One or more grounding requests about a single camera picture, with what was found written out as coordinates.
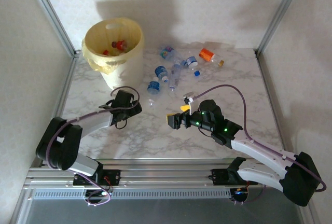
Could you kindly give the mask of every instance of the metal bracket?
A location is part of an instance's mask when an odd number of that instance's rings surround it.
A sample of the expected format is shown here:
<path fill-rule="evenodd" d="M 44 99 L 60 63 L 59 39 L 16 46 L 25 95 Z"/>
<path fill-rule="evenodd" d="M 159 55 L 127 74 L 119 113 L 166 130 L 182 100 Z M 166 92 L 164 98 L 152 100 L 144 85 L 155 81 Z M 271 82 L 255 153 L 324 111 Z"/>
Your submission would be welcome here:
<path fill-rule="evenodd" d="M 103 170 L 101 181 L 98 182 L 98 184 L 102 186 L 108 186 L 107 180 L 104 179 L 104 177 L 107 177 L 111 186 L 119 186 L 120 175 L 121 175 L 120 170 Z M 87 186 L 87 185 L 91 184 L 88 181 L 86 181 L 83 177 L 79 175 L 74 176 L 73 186 Z"/>
<path fill-rule="evenodd" d="M 231 185 L 246 185 L 247 182 L 241 179 L 232 180 L 229 176 L 227 169 L 213 169 L 211 170 L 212 175 L 209 179 L 212 180 L 214 186 L 231 186 Z"/>

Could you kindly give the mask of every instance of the aluminum frame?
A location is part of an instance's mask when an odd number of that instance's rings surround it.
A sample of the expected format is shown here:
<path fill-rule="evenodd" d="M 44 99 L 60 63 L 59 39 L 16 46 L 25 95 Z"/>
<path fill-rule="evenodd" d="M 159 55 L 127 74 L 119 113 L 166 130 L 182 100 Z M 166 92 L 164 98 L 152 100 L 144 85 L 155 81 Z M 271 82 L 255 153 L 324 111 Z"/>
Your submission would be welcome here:
<path fill-rule="evenodd" d="M 67 53 L 72 57 L 68 75 L 64 82 L 59 100 L 54 111 L 54 116 L 62 115 L 64 104 L 70 89 L 72 76 L 79 57 L 71 43 L 61 21 L 49 0 L 38 0 L 63 43 Z M 264 52 L 272 35 L 278 27 L 281 19 L 285 15 L 292 0 L 282 0 L 271 23 L 269 24 L 263 39 L 257 50 L 257 58 Z M 121 169 L 123 180 L 121 179 L 118 189 L 156 189 L 156 188 L 177 188 L 188 189 L 198 188 L 204 190 L 215 189 L 212 182 L 207 179 L 211 169 L 226 168 L 233 159 L 134 159 L 134 160 L 100 160 L 105 165 L 105 169 Z M 31 206 L 31 200 L 37 189 L 74 189 L 72 185 L 73 175 L 69 172 L 51 170 L 45 166 L 30 168 L 26 177 L 18 204 L 15 208 L 11 223 L 24 223 Z M 85 189 L 95 189 L 93 186 L 86 186 Z M 305 219 L 317 218 L 312 216 L 314 213 L 305 212 L 302 216 Z"/>
<path fill-rule="evenodd" d="M 289 5 L 291 4 L 292 0 L 282 0 L 278 9 L 276 10 L 266 32 L 263 36 L 263 39 L 261 40 L 256 53 L 257 56 L 260 56 L 264 50 L 266 49 L 269 41 L 271 40 L 276 28 L 279 26 L 279 23 L 281 22 L 282 18 L 284 17 Z"/>

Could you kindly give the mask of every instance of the bottle label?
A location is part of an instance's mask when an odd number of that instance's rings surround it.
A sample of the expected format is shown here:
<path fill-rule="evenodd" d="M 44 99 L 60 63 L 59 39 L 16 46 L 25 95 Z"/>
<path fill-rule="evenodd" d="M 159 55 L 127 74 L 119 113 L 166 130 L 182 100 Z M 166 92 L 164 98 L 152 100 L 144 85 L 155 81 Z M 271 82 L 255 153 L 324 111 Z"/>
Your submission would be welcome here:
<path fill-rule="evenodd" d="M 174 50 L 171 46 L 166 46 L 161 52 L 160 55 L 161 57 L 163 57 L 164 59 L 166 59 L 166 57 L 168 56 L 168 54 Z"/>
<path fill-rule="evenodd" d="M 158 92 L 159 92 L 160 91 L 160 83 L 157 82 L 157 81 L 151 81 L 149 83 L 149 85 L 147 86 L 147 89 L 150 89 L 150 88 L 157 89 Z"/>
<path fill-rule="evenodd" d="M 159 76 L 163 72 L 167 73 L 167 70 L 164 66 L 159 66 L 155 69 L 155 73 L 156 73 L 157 76 Z"/>
<path fill-rule="evenodd" d="M 197 60 L 195 57 L 189 57 L 189 58 L 187 58 L 186 62 L 187 62 L 187 65 L 189 66 L 193 62 L 197 62 Z"/>

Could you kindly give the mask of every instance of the white wall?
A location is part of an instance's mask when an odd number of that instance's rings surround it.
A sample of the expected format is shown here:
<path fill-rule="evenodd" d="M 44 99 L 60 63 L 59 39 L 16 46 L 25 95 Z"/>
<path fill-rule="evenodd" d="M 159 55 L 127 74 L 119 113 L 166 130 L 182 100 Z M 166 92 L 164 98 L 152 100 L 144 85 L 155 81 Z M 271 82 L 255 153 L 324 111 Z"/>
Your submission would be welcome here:
<path fill-rule="evenodd" d="M 146 46 L 216 41 L 256 48 L 281 0 L 50 0 L 77 49 L 87 30 L 112 17 L 136 20 Z"/>
<path fill-rule="evenodd" d="M 0 0 L 0 223 L 8 223 L 70 59 L 37 0 Z"/>
<path fill-rule="evenodd" d="M 327 183 L 313 203 L 332 223 L 332 0 L 293 0 L 265 51 L 285 141 L 310 154 Z"/>

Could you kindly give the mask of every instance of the trash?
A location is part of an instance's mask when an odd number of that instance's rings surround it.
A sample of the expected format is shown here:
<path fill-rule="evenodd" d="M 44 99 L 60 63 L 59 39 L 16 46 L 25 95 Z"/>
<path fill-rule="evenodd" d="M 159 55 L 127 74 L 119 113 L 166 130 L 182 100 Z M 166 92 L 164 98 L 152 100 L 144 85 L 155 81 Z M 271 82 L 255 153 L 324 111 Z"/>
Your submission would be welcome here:
<path fill-rule="evenodd" d="M 112 41 L 125 40 L 126 51 L 112 47 Z M 82 53 L 91 68 L 101 72 L 107 85 L 137 88 L 144 77 L 144 35 L 141 27 L 127 18 L 114 18 L 92 26 L 82 41 Z"/>
<path fill-rule="evenodd" d="M 127 49 L 127 42 L 125 40 L 122 41 L 113 41 L 112 47 L 117 48 L 120 51 L 125 51 Z"/>
<path fill-rule="evenodd" d="M 164 66 L 158 66 L 155 69 L 155 74 L 163 82 L 168 82 L 168 77 L 167 77 L 168 73 Z"/>
<path fill-rule="evenodd" d="M 201 73 L 199 72 L 199 65 L 198 62 L 196 60 L 196 58 L 192 55 L 190 57 L 187 58 L 186 63 L 188 65 L 188 67 L 194 71 L 194 75 L 195 76 L 199 76 Z"/>
<path fill-rule="evenodd" d="M 109 51 L 107 49 L 104 50 L 103 55 L 110 55 Z"/>
<path fill-rule="evenodd" d="M 222 60 L 222 58 L 219 55 L 214 54 L 213 52 L 211 52 L 205 48 L 203 48 L 201 50 L 201 52 L 199 53 L 199 56 L 201 58 L 203 58 L 204 60 L 206 60 L 207 62 L 213 62 L 218 67 L 222 67 L 224 64 L 224 61 Z"/>
<path fill-rule="evenodd" d="M 169 80 L 169 87 L 172 91 L 176 89 L 178 86 L 178 82 L 180 79 L 180 73 L 181 73 L 181 65 L 180 62 L 176 61 L 172 67 L 170 80 Z"/>
<path fill-rule="evenodd" d="M 156 104 L 157 94 L 160 92 L 160 83 L 158 77 L 154 77 L 147 86 L 147 91 L 150 94 L 149 106 L 154 107 Z"/>
<path fill-rule="evenodd" d="M 159 48 L 159 54 L 161 57 L 163 57 L 165 60 L 167 61 L 171 61 L 171 62 L 175 62 L 175 61 L 179 61 L 181 62 L 182 56 L 175 50 L 173 49 L 171 46 L 161 46 Z"/>
<path fill-rule="evenodd" d="M 158 94 L 160 92 L 160 83 L 158 77 L 154 77 L 152 81 L 150 81 L 149 85 L 147 86 L 147 91 L 152 94 Z"/>

